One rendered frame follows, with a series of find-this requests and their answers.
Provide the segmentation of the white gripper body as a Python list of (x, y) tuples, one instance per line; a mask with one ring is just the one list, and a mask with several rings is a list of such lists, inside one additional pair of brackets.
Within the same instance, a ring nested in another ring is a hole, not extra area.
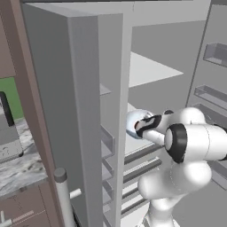
[(142, 138), (143, 133), (147, 130), (150, 130), (153, 128), (154, 124), (154, 118), (153, 117), (148, 117), (141, 119), (135, 123), (135, 132), (137, 138)]

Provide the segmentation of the grey fridge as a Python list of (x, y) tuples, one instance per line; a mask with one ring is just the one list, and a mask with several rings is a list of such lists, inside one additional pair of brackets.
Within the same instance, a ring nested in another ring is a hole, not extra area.
[(210, 5), (211, 0), (135, 3), (128, 110), (160, 114), (185, 107)]

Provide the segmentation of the grey countertop appliance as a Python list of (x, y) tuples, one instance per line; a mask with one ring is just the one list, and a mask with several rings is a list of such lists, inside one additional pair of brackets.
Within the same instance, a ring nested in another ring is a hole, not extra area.
[(23, 155), (20, 137), (6, 94), (0, 91), (0, 163)]

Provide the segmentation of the grey fridge door with shelves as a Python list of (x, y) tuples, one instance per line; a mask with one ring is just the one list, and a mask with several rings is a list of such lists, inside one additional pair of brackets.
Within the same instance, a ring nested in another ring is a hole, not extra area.
[(211, 0), (186, 104), (227, 129), (227, 0)]

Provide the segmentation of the brown drawer front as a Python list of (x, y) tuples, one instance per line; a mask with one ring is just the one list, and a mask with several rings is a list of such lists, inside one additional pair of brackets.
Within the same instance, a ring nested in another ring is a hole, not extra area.
[(59, 227), (48, 183), (31, 187), (24, 192), (0, 200), (5, 219), (14, 219), (33, 210), (34, 214), (12, 223), (11, 227)]

